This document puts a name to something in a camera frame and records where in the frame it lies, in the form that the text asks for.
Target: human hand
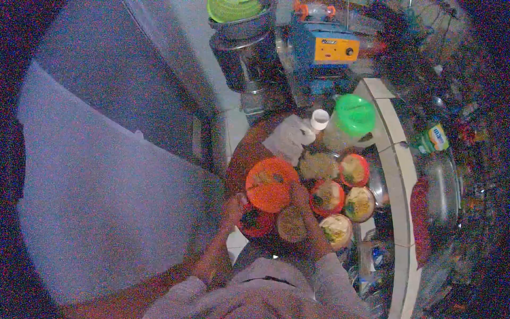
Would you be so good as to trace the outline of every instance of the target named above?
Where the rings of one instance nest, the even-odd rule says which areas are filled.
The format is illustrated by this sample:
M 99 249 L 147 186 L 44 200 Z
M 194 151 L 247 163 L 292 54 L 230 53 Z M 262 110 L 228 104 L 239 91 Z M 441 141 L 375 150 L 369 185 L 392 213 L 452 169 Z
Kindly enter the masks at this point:
M 302 213 L 310 211 L 310 194 L 306 187 L 298 182 L 290 185 L 290 203 L 300 209 Z
M 223 204 L 223 214 L 221 218 L 221 229 L 231 230 L 239 223 L 243 216 L 243 205 L 246 205 L 248 200 L 244 194 L 238 193 L 230 197 Z

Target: gray shirt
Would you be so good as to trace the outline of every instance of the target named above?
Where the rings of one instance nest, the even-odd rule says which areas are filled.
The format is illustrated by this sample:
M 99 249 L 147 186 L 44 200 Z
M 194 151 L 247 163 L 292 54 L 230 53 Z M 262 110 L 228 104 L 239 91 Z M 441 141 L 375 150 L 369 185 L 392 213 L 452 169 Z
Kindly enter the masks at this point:
M 280 317 L 307 317 L 292 312 L 306 312 L 307 308 L 320 306 L 327 308 L 333 317 L 369 318 L 368 309 L 352 288 L 347 272 L 335 253 L 322 257 L 314 266 L 307 279 L 289 263 L 259 258 L 237 273 L 225 288 L 208 292 L 200 279 L 191 276 L 158 299 L 143 319 L 214 317 L 212 313 L 223 308 L 225 313 L 235 314 L 228 317 L 278 317 L 264 311 L 292 302 L 295 305 L 285 310 L 290 312 L 289 315 Z M 292 285 L 259 279 L 265 276 L 285 280 Z M 257 303 L 264 302 L 274 304 L 259 309 Z

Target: orange plastic container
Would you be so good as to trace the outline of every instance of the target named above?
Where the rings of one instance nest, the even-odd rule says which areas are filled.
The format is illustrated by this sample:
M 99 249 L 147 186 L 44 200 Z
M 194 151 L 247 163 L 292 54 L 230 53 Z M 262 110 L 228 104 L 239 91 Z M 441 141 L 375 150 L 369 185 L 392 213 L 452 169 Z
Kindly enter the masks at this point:
M 315 183 L 314 188 L 310 191 L 310 207 L 317 215 L 320 215 L 322 217 L 328 217 L 332 214 L 338 214 L 342 211 L 342 209 L 344 207 L 345 193 L 344 193 L 344 189 L 342 188 L 342 185 L 340 185 L 336 182 L 333 182 L 333 183 L 337 184 L 340 189 L 340 202 L 338 203 L 338 205 L 332 210 L 325 210 L 320 207 L 315 207 L 313 204 L 314 193 L 317 191 L 317 189 L 319 189 L 320 185 L 324 184 L 324 182 L 325 182 L 325 180 L 318 180 Z
M 264 172 L 277 179 L 271 183 L 257 185 L 255 176 Z M 246 196 L 258 209 L 276 214 L 290 204 L 290 184 L 298 182 L 299 175 L 291 164 L 279 157 L 266 158 L 250 170 L 246 177 Z
M 365 176 L 363 177 L 363 179 L 361 181 L 359 181 L 357 183 L 354 183 L 354 184 L 353 183 L 348 183 L 345 180 L 345 176 L 343 174 L 344 168 L 343 168 L 342 164 L 340 164 L 340 165 L 338 165 L 339 169 L 340 169 L 340 180 L 342 181 L 342 183 L 344 183 L 345 185 L 347 185 L 349 187 L 363 187 L 363 186 L 367 185 L 368 179 L 370 177 L 370 166 L 368 165 L 367 160 L 363 156 L 360 156 L 358 154 L 347 154 L 345 157 L 347 157 L 349 155 L 351 155 L 352 157 L 357 158 L 360 161 L 360 164 L 363 166 L 363 170 L 364 170 Z

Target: green colander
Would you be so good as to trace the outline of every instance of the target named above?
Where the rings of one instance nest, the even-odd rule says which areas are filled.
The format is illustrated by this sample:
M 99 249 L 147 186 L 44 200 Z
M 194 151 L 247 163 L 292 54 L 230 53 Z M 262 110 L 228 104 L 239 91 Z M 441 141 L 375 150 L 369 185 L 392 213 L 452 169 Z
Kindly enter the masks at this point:
M 207 0 L 207 12 L 218 23 L 251 18 L 261 11 L 259 0 Z

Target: plastic jar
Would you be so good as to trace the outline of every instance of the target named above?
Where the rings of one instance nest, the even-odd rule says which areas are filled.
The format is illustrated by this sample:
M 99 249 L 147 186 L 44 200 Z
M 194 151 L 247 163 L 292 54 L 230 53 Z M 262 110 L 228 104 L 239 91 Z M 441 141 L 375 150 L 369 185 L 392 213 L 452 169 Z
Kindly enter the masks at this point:
M 354 94 L 334 95 L 336 102 L 331 119 L 324 129 L 323 143 L 330 150 L 341 153 L 345 148 L 365 148 L 374 142 L 359 142 L 375 126 L 375 107 Z

